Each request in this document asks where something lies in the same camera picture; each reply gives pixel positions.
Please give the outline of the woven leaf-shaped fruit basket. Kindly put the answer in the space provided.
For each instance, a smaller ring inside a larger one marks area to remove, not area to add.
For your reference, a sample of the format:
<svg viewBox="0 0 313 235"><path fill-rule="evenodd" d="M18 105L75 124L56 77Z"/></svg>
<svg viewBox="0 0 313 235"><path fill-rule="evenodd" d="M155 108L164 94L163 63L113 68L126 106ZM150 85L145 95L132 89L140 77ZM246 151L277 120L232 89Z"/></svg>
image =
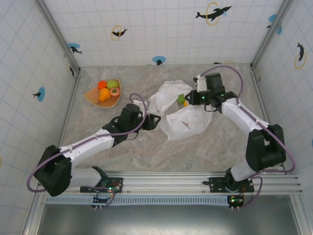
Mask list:
<svg viewBox="0 0 313 235"><path fill-rule="evenodd" d="M120 86L120 81L119 79L116 79L116 81L119 83L119 88L121 90L121 86ZM110 99L104 101L104 102L99 102L98 98L99 98L99 89L96 86L95 88L93 88L92 90L90 90L89 92L84 94L84 97L93 105L101 107L101 108L110 108L116 105L116 103L119 101L120 96L116 96L113 97L111 96Z"/></svg>

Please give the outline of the white plastic bag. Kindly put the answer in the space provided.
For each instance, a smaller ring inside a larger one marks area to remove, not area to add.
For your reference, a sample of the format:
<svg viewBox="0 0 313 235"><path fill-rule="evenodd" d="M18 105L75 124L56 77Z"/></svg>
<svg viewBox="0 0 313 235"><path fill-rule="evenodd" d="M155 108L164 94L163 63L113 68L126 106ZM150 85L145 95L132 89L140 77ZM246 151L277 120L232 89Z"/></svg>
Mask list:
<svg viewBox="0 0 313 235"><path fill-rule="evenodd" d="M161 117L158 126L170 141L201 134L212 120L213 113L205 111L201 105L179 107L179 95L187 95L191 91L192 87L182 80L166 81L149 98L148 111Z"/></svg>

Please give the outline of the grey metal panel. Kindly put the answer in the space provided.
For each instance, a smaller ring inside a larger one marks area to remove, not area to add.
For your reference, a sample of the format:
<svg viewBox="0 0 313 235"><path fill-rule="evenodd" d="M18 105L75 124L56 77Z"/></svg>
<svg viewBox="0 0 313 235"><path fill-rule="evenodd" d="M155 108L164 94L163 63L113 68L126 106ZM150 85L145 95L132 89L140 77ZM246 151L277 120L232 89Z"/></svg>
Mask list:
<svg viewBox="0 0 313 235"><path fill-rule="evenodd" d="M216 206L48 205L38 235L299 235L288 203Z"/></svg>

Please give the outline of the aluminium front rail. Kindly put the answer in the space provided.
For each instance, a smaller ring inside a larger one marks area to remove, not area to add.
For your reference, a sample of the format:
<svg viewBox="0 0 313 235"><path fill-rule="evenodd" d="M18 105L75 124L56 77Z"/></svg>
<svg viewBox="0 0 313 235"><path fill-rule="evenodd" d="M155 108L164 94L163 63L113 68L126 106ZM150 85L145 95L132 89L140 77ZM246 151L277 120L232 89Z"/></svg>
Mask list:
<svg viewBox="0 0 313 235"><path fill-rule="evenodd" d="M203 185L209 177L223 177L225 174L205 173L169 173L169 172L107 172L109 177L123 178L121 193L130 194L200 194L211 193L209 186ZM254 195L261 192L263 195L302 194L303 189L295 175L266 174L255 176L252 179L254 192L245 192ZM37 190L47 192L39 183ZM80 187L69 188L63 193L79 192ZM217 195L232 193L211 193Z"/></svg>

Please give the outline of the aluminium side rail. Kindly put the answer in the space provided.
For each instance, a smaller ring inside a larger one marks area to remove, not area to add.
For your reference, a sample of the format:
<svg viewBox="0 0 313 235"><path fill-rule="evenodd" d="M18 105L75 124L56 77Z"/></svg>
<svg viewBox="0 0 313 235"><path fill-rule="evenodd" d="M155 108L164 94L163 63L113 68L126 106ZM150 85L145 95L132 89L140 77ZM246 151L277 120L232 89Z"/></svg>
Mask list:
<svg viewBox="0 0 313 235"><path fill-rule="evenodd" d="M71 110L72 110L72 107L73 107L73 103L74 103L74 99L75 99L75 96L76 96L76 93L77 93L77 89L78 89L78 85L79 85L79 82L80 82L80 78L81 78L80 74L78 74L75 77L73 87L70 90L69 99L68 99L68 102L67 102L67 105L66 105L66 112L65 112L64 118L62 120L61 129L60 129L59 136L58 136L58 139L57 139L57 144L56 144L57 146L60 146L62 144L62 142L63 142L64 134L65 134L66 129L67 129L70 113L71 113Z"/></svg>
<svg viewBox="0 0 313 235"><path fill-rule="evenodd" d="M259 82L257 79L256 69L252 66L252 64L250 64L250 75L251 75L251 79L252 79L256 94L257 94L259 105L261 107L263 118L266 122L271 123L269 115L268 115L268 110L264 101L264 97L262 95Z"/></svg>

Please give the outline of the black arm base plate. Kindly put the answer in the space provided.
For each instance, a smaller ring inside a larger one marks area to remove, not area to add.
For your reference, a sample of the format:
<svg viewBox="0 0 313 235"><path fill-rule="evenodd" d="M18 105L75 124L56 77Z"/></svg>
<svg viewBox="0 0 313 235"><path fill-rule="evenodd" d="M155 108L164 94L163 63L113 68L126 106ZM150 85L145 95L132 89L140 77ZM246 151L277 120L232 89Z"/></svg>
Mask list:
<svg viewBox="0 0 313 235"><path fill-rule="evenodd" d="M107 184L110 182L121 182L123 185L123 178L120 177L109 177L107 179L102 179L96 186L93 186L91 188L89 187L80 187L81 193L98 193L98 192L110 192L107 188Z"/></svg>
<svg viewBox="0 0 313 235"><path fill-rule="evenodd" d="M255 191L252 180L235 181L231 175L209 177L202 184L209 186L211 193L243 193Z"/></svg>

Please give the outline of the small circuit board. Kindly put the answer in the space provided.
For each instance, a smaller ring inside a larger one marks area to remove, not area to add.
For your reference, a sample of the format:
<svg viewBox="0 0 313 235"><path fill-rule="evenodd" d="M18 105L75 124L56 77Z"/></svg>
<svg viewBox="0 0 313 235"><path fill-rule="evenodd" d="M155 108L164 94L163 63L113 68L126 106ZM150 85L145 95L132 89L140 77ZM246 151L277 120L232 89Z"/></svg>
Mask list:
<svg viewBox="0 0 313 235"><path fill-rule="evenodd" d="M107 188L110 192L121 193L122 192L122 183L121 182L110 182L107 184Z"/></svg>
<svg viewBox="0 0 313 235"><path fill-rule="evenodd" d="M229 207L241 207L244 205L244 196L242 195L233 195L227 197L227 202L229 204Z"/></svg>

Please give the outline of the aluminium corner post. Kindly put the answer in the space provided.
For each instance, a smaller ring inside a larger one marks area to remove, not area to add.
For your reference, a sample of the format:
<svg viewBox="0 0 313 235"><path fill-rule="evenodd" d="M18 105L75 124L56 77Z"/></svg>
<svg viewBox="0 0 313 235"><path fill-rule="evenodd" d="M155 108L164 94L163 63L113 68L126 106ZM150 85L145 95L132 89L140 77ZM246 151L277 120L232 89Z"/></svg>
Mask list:
<svg viewBox="0 0 313 235"><path fill-rule="evenodd" d="M41 15L43 16L45 22L49 26L53 36L55 37L56 41L58 42L59 46L61 47L64 57L69 62L71 68L73 69L75 76L80 74L80 66L78 65L76 59L73 56L72 51L70 50L70 47L66 43L61 31L59 30L56 22L54 21L54 18L52 14L50 13L46 3L44 0L34 0L36 6L38 7Z"/></svg>
<svg viewBox="0 0 313 235"><path fill-rule="evenodd" d="M294 0L283 0L282 5L279 9L279 11L276 14L276 18L274 21L270 24L269 31L264 38L264 40L261 43L261 46L253 59L252 63L250 64L251 69L255 70L259 62L261 61L262 57L264 56L267 48L269 47L271 41L273 40L274 36L277 34L277 31L282 26L282 22L287 15L290 7L294 3Z"/></svg>

